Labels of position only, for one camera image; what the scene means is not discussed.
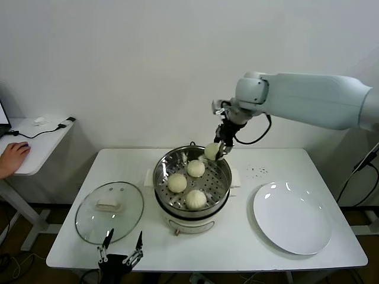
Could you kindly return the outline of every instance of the white desk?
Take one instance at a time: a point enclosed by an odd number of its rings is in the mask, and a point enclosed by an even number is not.
[[[42,126],[34,126],[34,119],[32,118],[11,118],[11,125],[13,130],[18,130],[27,136],[33,136],[42,131],[54,130],[59,123],[64,121],[65,118],[61,120],[52,120],[47,124]],[[4,151],[9,143],[27,141],[31,147],[31,151],[21,167],[16,171],[15,175],[31,176],[37,173],[44,162],[49,158],[53,150],[70,130],[72,124],[66,128],[59,129],[52,133],[42,134],[34,139],[28,139],[23,136],[12,136],[6,135],[0,138],[0,153]],[[6,181],[0,181],[0,195],[11,204],[17,213],[11,220],[10,227],[12,227],[17,218],[23,215],[29,222],[33,224],[33,228],[30,231],[28,237],[25,239],[24,244],[21,246],[21,250],[29,251],[34,244],[38,234],[57,234],[60,225],[58,224],[48,224],[45,219],[49,215],[49,210],[43,210],[39,215],[29,206],[29,204],[12,188]],[[0,235],[0,241],[5,238],[7,228]]]
[[[217,216],[215,226],[202,234],[174,236],[160,215],[152,188],[143,186],[146,171],[169,149],[105,149],[91,167],[47,257],[50,267],[97,268],[96,246],[84,242],[75,230],[75,213],[84,197],[108,182],[128,181],[143,192],[145,209],[136,228],[109,246],[108,253],[130,254],[143,231],[144,257],[135,267],[146,272],[251,272],[332,269],[367,264],[367,257],[308,154],[302,149],[234,149],[227,156],[237,169],[240,188]],[[299,256],[272,244],[254,221],[247,204],[260,185],[296,180],[324,205],[330,215],[332,238],[313,256]]]

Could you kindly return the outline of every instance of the glass lid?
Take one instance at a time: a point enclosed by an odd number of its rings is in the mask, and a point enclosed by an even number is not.
[[[127,236],[140,221],[142,193],[128,182],[111,182],[96,188],[80,204],[75,217],[79,236],[91,244],[102,244],[114,229],[111,243]]]

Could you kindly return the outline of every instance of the human hand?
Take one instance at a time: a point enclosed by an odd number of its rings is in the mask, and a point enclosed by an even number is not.
[[[13,175],[30,152],[27,142],[11,143],[0,156],[0,179]]]

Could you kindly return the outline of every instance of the steamed bun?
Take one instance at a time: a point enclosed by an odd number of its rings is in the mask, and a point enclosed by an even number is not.
[[[207,197],[203,192],[194,189],[187,194],[185,204],[188,209],[201,209],[207,204]]]
[[[219,151],[219,144],[218,143],[209,143],[204,150],[204,155],[207,159],[215,161],[216,160],[216,154]]]
[[[181,173],[174,173],[168,177],[167,186],[170,191],[179,193],[187,187],[187,180]]]
[[[194,178],[199,178],[204,172],[205,165],[199,160],[190,161],[187,165],[187,173]]]

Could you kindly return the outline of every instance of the perforated steamer tray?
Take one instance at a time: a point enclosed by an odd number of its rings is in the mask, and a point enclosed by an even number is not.
[[[191,177],[187,164],[201,160],[205,165],[202,177]],[[168,176],[181,173],[186,177],[187,187],[181,193],[168,189]],[[184,146],[173,149],[157,163],[153,173],[153,184],[159,204],[172,215],[184,219],[207,218],[216,213],[226,202],[232,182],[232,173],[225,160],[211,161],[204,156],[204,147]],[[191,210],[185,206],[185,197],[193,189],[205,193],[207,205],[201,210]]]

